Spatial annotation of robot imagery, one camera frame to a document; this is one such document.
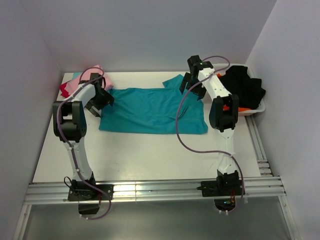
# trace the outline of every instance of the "teal cloth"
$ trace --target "teal cloth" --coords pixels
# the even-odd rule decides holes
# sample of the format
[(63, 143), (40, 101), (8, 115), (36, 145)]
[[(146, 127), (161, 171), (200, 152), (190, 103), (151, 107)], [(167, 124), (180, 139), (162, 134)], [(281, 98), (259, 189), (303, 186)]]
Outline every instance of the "teal cloth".
[[(182, 95), (183, 76), (163, 82), (164, 88), (110, 89), (113, 106), (102, 109), (99, 130), (120, 133), (175, 134), (176, 114)], [(179, 133), (205, 134), (204, 104), (190, 93), (179, 114)]]

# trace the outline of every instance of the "wall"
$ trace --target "wall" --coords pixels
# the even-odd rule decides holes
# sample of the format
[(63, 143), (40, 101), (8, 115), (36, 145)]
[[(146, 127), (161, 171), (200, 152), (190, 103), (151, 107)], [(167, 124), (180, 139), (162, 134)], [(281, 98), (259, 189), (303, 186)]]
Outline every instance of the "wall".
[(276, 0), (21, 0), (62, 70), (187, 70), (191, 55), (244, 63)]
[(11, 239), (47, 131), (60, 70), (18, 0), (0, 7), (0, 239)]
[(247, 61), (267, 91), (256, 117), (263, 146), (306, 240), (320, 234), (319, 9), (278, 0)]

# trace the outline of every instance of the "gray floor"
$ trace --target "gray floor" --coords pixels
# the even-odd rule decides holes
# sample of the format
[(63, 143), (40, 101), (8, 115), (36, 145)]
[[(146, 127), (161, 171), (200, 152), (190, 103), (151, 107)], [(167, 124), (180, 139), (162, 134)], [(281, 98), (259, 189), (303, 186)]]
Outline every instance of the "gray floor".
[(290, 239), (277, 197), (249, 198), (229, 216), (217, 213), (211, 199), (114, 203), (108, 216), (92, 221), (80, 219), (77, 207), (33, 206), (24, 239)]

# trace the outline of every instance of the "metal frame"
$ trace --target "metal frame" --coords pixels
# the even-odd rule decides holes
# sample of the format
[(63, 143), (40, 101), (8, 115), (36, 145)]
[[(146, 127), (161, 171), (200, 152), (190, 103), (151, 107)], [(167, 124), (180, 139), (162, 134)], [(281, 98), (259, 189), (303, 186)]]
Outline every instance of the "metal frame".
[[(281, 178), (273, 176), (271, 172), (255, 119), (252, 115), (245, 119), (261, 173), (261, 177), (244, 178), (245, 196), (279, 197), (290, 236), (294, 240), (299, 240), (301, 238), (287, 203), (286, 191)], [(201, 191), (196, 188), (200, 186), (201, 181), (208, 180), (210, 179), (98, 182), (97, 184), (114, 185), (113, 202), (176, 201), (204, 199)], [(13, 239), (23, 238), (32, 205), (89, 203), (88, 201), (67, 201), (68, 191), (69, 189), (62, 182), (30, 184)]]

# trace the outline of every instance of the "white table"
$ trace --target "white table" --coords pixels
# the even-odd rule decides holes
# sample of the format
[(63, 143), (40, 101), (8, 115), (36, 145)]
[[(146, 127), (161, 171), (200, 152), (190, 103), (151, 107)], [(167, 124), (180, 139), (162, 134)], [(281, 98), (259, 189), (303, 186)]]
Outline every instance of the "white table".
[[(108, 76), (116, 89), (162, 88), (162, 82), (184, 72), (113, 72)], [(72, 79), (66, 73), (63, 83)], [(203, 99), (204, 119), (209, 130), (203, 135), (182, 134), (182, 140), (196, 150), (216, 150), (217, 136), (209, 124), (211, 100)], [(218, 155), (186, 150), (174, 134), (137, 134), (99, 131), (100, 118), (85, 110), (85, 148), (96, 181), (178, 180), (216, 178)], [(244, 117), (234, 133), (235, 157), (244, 177), (260, 177), (255, 150)], [(51, 118), (34, 183), (62, 182), (72, 176), (71, 163), (63, 143), (53, 132)]]

